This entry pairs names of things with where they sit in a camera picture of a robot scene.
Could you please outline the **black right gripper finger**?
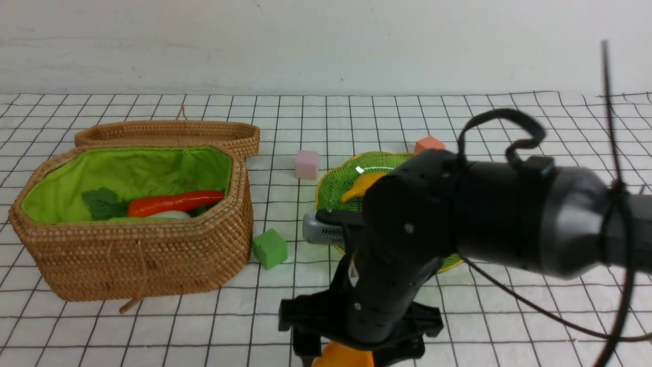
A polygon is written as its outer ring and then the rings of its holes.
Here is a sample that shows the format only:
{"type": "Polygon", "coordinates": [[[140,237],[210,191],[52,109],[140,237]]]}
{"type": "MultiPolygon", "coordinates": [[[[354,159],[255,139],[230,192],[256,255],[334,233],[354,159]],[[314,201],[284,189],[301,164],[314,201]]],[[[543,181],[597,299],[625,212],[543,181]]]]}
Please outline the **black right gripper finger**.
{"type": "Polygon", "coordinates": [[[321,357],[321,337],[300,328],[292,328],[292,349],[302,366],[312,366],[313,362],[321,357]]]}

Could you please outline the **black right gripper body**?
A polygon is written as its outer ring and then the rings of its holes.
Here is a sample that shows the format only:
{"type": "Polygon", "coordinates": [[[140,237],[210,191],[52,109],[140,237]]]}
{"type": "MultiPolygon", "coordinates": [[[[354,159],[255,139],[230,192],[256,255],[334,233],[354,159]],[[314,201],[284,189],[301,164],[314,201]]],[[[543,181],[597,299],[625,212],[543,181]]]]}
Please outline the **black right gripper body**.
{"type": "Polygon", "coordinates": [[[326,290],[280,302],[278,329],[317,334],[322,351],[332,341],[371,351],[375,366],[421,358],[424,338],[442,332],[443,318],[440,309],[415,297],[442,265],[441,256],[399,252],[382,259],[379,251],[357,248],[340,260],[326,290]]]}

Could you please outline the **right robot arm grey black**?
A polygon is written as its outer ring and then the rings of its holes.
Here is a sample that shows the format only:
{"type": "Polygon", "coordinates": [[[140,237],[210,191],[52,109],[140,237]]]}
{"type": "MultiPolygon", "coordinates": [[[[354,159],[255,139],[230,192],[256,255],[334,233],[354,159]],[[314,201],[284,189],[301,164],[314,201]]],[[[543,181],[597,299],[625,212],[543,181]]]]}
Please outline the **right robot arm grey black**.
{"type": "Polygon", "coordinates": [[[415,297],[452,254],[560,279],[598,264],[650,274],[650,195],[549,156],[514,168],[424,151],[375,182],[361,212],[316,218],[342,225],[346,252],[327,290],[280,302],[279,331],[291,331],[304,365],[322,337],[372,351],[381,366],[421,357],[443,321],[415,297]]]}

